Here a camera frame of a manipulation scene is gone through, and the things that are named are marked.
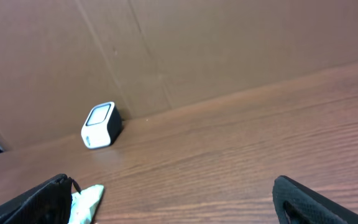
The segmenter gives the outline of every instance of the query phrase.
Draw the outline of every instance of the cardboard panel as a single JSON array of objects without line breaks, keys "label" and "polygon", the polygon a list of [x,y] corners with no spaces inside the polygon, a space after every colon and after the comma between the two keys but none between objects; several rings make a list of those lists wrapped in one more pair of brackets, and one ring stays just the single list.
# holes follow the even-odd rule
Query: cardboard panel
[{"label": "cardboard panel", "polygon": [[358,60],[358,0],[131,3],[173,107]]},{"label": "cardboard panel", "polygon": [[105,101],[126,108],[74,1],[0,0],[0,131],[10,150],[80,133]]},{"label": "cardboard panel", "polygon": [[80,3],[122,87],[131,115],[139,117],[169,109],[157,63],[145,45],[129,2]]}]

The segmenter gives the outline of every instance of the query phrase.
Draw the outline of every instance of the desk surface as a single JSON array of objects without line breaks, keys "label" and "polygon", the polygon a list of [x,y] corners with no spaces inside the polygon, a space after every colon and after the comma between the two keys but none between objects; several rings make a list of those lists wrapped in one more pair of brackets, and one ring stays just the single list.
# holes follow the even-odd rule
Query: desk surface
[{"label": "desk surface", "polygon": [[0,154],[0,204],[58,173],[103,184],[98,223],[277,223],[287,175],[358,213],[358,63]]}]

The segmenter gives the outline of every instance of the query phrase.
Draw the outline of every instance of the wall seam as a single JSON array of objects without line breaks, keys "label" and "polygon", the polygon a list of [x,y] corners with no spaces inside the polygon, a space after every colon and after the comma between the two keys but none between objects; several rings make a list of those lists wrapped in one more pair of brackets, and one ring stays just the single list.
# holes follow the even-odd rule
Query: wall seam
[{"label": "wall seam", "polygon": [[100,38],[99,38],[99,36],[97,35],[95,29],[93,28],[93,25],[92,25],[92,23],[91,23],[91,21],[90,21],[90,19],[89,19],[89,17],[88,17],[88,14],[86,13],[85,8],[83,7],[83,5],[82,5],[82,3],[80,2],[80,0],[75,0],[75,2],[76,2],[77,8],[78,8],[78,10],[79,10],[79,12],[80,12],[82,18],[83,18],[84,21],[85,21],[85,24],[86,24],[86,26],[87,26],[89,32],[90,32],[91,35],[92,35],[92,38],[93,38],[93,41],[94,41],[96,47],[99,49],[100,54],[102,55],[102,58],[103,58],[104,62],[106,63],[106,66],[107,66],[107,68],[108,68],[108,70],[109,70],[109,73],[110,73],[110,75],[111,75],[112,81],[113,81],[113,83],[117,86],[118,91],[119,91],[119,94],[121,95],[122,100],[124,101],[126,108],[128,108],[129,116],[130,116],[131,119],[133,119],[133,118],[134,118],[133,115],[132,115],[133,110],[132,110],[132,108],[129,106],[128,101],[126,100],[125,94],[124,94],[124,92],[123,92],[122,89],[121,89],[121,85],[120,85],[120,83],[119,83],[118,78],[115,77],[115,75],[114,75],[114,70],[112,69],[112,65],[111,65],[111,63],[110,63],[110,61],[109,61],[109,59],[108,59],[108,57],[107,57],[107,55],[106,55],[106,53],[105,53],[105,51],[104,51],[104,49],[103,49],[102,43],[101,43],[101,41],[100,41]]},{"label": "wall seam", "polygon": [[167,85],[166,85],[165,80],[164,80],[164,77],[163,77],[163,75],[162,75],[163,73],[160,73],[160,68],[159,68],[159,66],[158,66],[157,57],[152,54],[152,51],[151,51],[149,45],[148,45],[147,42],[146,42],[145,35],[144,35],[144,33],[143,33],[143,30],[142,30],[142,28],[141,28],[141,26],[140,26],[140,22],[139,22],[139,20],[138,20],[138,18],[137,18],[137,15],[136,15],[136,13],[135,13],[135,9],[134,9],[134,7],[133,7],[133,5],[132,5],[132,1],[131,1],[131,0],[127,0],[127,2],[128,2],[128,5],[129,5],[129,9],[131,10],[132,16],[133,16],[133,18],[134,18],[134,20],[135,20],[135,24],[136,24],[137,29],[138,29],[138,31],[139,31],[140,38],[142,39],[143,45],[144,45],[144,47],[145,47],[145,49],[146,49],[146,52],[147,52],[147,54],[149,55],[149,57],[154,61],[155,68],[156,68],[156,72],[157,72],[156,76],[157,76],[157,78],[158,78],[159,80],[161,80],[161,84],[162,84],[161,87],[162,87],[162,90],[163,90],[163,92],[164,92],[164,96],[165,96],[165,99],[166,99],[166,101],[167,101],[167,103],[168,103],[168,106],[169,106],[169,108],[170,108],[170,110],[171,110],[171,109],[173,108],[173,106],[172,106],[172,105],[173,105],[173,104],[172,104],[172,99],[169,97],[168,90],[167,90]]}]

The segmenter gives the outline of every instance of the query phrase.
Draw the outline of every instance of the wooden desk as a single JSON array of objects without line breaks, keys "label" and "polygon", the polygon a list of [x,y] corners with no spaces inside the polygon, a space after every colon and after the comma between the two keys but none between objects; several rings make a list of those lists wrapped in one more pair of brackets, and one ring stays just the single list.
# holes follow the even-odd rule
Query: wooden desk
[{"label": "wooden desk", "polygon": [[57,173],[106,186],[98,223],[277,223],[287,175],[358,213],[358,63],[0,154],[0,204]]}]

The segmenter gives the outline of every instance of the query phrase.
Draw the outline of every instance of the black object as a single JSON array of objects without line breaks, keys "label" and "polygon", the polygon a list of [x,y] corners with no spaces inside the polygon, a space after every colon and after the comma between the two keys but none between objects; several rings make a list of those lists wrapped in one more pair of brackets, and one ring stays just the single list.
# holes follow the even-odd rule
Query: black object
[{"label": "black object", "polygon": [[78,184],[65,174],[58,174],[0,206],[0,224],[68,223],[71,211],[71,184]]},{"label": "black object", "polygon": [[280,224],[358,223],[358,214],[286,176],[275,180],[273,202]]},{"label": "black object", "polygon": [[122,131],[122,119],[121,116],[119,115],[116,105],[114,105],[114,108],[112,109],[110,120],[107,123],[107,129],[111,139],[110,145],[112,145]]}]

